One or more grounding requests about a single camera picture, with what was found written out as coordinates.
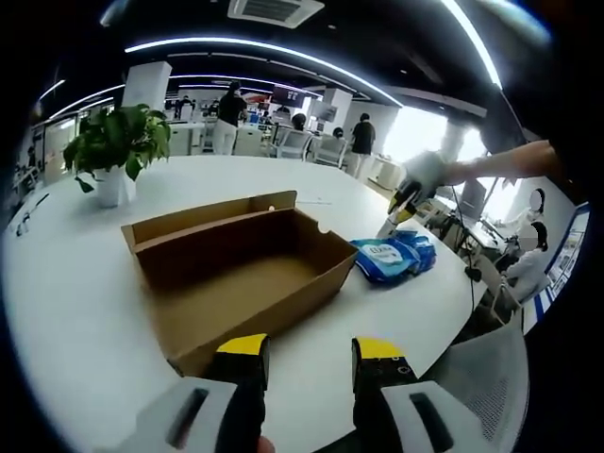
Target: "ceiling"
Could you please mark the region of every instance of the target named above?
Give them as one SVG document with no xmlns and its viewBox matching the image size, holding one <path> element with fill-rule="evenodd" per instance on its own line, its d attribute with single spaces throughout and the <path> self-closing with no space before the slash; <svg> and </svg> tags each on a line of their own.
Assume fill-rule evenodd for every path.
<svg viewBox="0 0 604 453">
<path fill-rule="evenodd" d="M 553 90 L 546 43 L 531 38 L 522 24 L 511 20 L 509 14 L 506 16 L 507 10 L 502 6 L 505 2 L 456 1 L 485 42 L 504 92 L 523 125 L 546 135 L 547 99 Z M 361 92 L 372 102 L 394 104 L 332 68 L 258 47 L 204 42 L 124 52 L 139 43 L 191 36 L 271 43 L 327 61 L 378 87 L 414 88 L 486 105 L 493 85 L 476 48 L 444 6 L 444 0 L 323 0 L 323 3 L 325 7 L 318 13 L 298 28 L 289 29 L 229 19 L 228 0 L 117 0 L 111 14 L 105 15 L 109 26 L 91 27 L 87 39 L 78 40 L 66 49 L 55 79 L 65 78 L 67 82 L 44 98 L 45 114 L 124 83 L 127 68 L 132 65 L 163 59 L 173 66 L 173 75 L 247 76 L 300 88 L 321 85 L 342 88 L 323 78 L 328 77 L 344 84 L 356 97 Z M 208 55 L 174 55 L 183 53 Z M 169 90 L 176 89 L 178 83 L 185 81 L 172 80 Z M 186 79 L 186 83 L 208 83 L 208 80 Z M 245 85 L 267 89 L 264 84 L 245 82 Z"/>
</svg>

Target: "cable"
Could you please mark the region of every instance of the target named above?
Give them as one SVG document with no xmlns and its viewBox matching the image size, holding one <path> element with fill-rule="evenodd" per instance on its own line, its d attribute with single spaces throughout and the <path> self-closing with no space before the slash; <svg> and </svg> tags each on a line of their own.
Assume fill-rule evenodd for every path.
<svg viewBox="0 0 604 453">
<path fill-rule="evenodd" d="M 460 213 L 461 229 L 465 230 L 465 226 L 463 225 L 463 214 L 461 213 L 460 201 L 457 199 L 457 193 L 455 192 L 455 188 L 453 186 L 451 186 L 451 190 L 453 191 L 453 196 L 455 196 L 455 204 L 457 205 L 457 211 Z M 468 260 L 470 261 L 470 268 L 472 268 L 472 253 L 471 252 L 468 254 Z M 472 311 L 470 312 L 470 316 L 472 316 L 474 314 L 474 309 L 476 308 L 476 302 L 474 301 L 474 281 L 472 281 L 472 278 L 469 278 L 469 280 L 470 280 L 470 290 L 472 291 Z"/>
</svg>

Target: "box lid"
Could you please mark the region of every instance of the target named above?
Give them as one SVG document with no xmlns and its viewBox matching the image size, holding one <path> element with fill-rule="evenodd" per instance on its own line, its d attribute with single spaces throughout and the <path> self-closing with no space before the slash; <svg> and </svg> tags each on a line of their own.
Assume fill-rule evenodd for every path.
<svg viewBox="0 0 604 453">
<path fill-rule="evenodd" d="M 172 236 L 187 233 L 192 228 L 213 227 L 271 210 L 293 209 L 296 197 L 296 191 L 268 193 L 180 210 L 122 226 L 122 232 L 130 251 L 134 253 L 155 242 L 167 241 Z"/>
</svg>

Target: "white round table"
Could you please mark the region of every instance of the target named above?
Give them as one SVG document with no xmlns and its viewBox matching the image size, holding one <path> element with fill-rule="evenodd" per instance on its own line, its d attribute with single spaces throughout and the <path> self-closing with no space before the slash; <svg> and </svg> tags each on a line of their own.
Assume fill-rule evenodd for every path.
<svg viewBox="0 0 604 453">
<path fill-rule="evenodd" d="M 291 189 L 320 229 L 347 240 L 375 237 L 386 217 L 388 200 L 351 176 L 284 159 L 171 158 L 142 172 L 135 201 L 113 210 L 99 209 L 71 178 L 32 197 L 50 193 L 25 235 L 5 235 L 8 321 L 34 395 L 75 450 L 118 445 L 137 413 L 178 380 L 143 312 L 120 226 Z M 308 453 L 353 429 L 354 336 L 397 343 L 421 376 L 470 316 L 463 262 L 414 221 L 406 227 L 435 244 L 433 269 L 380 289 L 354 268 L 329 305 L 272 341 L 263 432 L 277 451 Z M 475 284 L 477 302 L 484 291 Z"/>
</svg>

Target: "cardboard box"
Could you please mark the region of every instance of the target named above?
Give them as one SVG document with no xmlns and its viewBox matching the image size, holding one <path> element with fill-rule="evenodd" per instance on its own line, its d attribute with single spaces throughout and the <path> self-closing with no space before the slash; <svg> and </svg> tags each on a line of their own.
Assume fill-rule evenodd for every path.
<svg viewBox="0 0 604 453">
<path fill-rule="evenodd" d="M 357 250 L 295 208 L 296 192 L 123 226 L 168 361 L 200 376 L 234 337 L 278 334 L 336 294 Z"/>
</svg>

